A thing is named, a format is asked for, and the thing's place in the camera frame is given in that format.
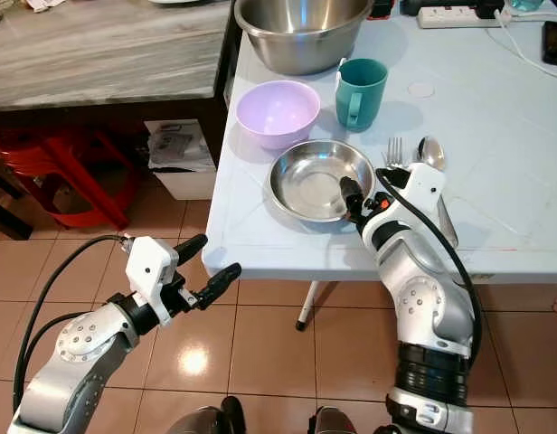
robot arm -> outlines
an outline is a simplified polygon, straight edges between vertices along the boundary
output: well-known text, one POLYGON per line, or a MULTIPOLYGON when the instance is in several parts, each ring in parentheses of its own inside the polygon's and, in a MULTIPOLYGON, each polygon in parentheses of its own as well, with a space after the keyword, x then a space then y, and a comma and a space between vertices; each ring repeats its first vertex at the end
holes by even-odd
MULTIPOLYGON (((423 164, 393 172, 405 199, 425 213, 435 210, 444 184, 441 172, 423 164)), ((344 178, 341 190, 347 218, 374 255, 397 315, 399 362, 386 400, 393 425, 375 432, 471 434, 467 376, 477 342, 468 292, 453 282, 434 249, 412 229, 420 221, 409 210, 379 192, 365 202, 371 213, 364 217, 358 184, 344 178)))
POLYGON ((116 294, 61 330, 52 357, 30 382, 8 434, 85 432, 109 376, 139 337, 157 325, 166 326, 180 312, 204 310, 240 275, 241 266, 232 264, 200 293, 185 289, 175 269, 206 241, 198 235, 172 248, 150 237, 133 239, 126 271, 134 292, 116 294))

metal mixing bowl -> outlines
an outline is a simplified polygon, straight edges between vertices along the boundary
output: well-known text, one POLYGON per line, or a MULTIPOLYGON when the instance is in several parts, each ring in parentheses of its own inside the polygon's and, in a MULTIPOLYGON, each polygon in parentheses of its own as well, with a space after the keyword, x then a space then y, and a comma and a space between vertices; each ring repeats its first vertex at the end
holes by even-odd
POLYGON ((337 140, 308 140, 291 147, 274 162, 269 189, 275 204, 307 222, 336 222, 346 213, 339 181, 349 176, 373 195, 375 172, 369 159, 337 140))
POLYGON ((237 0, 234 16, 270 70, 301 75, 345 57, 372 9, 373 0, 237 0))

metal fork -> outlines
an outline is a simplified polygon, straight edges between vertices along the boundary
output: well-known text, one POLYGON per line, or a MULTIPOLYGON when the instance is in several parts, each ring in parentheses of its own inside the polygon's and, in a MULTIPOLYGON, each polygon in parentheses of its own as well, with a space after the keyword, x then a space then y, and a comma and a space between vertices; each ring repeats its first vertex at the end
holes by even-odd
POLYGON ((403 139, 401 137, 389 137, 385 164, 390 168, 403 167, 403 139))

stainless steel plate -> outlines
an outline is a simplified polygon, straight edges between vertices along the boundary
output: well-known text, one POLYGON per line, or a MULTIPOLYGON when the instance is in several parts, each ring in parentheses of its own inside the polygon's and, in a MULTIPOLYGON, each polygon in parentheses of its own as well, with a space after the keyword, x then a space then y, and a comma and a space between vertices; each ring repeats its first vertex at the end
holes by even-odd
POLYGON ((336 140, 308 140, 275 161, 269 186, 285 212, 308 222, 335 222, 346 213, 339 188, 343 176, 357 181, 365 198, 373 194, 375 173, 365 155, 336 140))

power strip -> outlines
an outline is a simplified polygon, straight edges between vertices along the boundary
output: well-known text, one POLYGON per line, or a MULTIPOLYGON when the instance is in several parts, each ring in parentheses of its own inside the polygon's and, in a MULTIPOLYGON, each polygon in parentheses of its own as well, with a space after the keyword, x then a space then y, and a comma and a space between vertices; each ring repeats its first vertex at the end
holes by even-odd
MULTIPOLYGON (((512 21, 512 16, 505 9, 501 17, 505 24, 512 21)), ((481 19, 476 15, 476 10, 468 6, 422 7, 417 14, 417 22, 422 29, 499 27, 496 19, 481 19)))

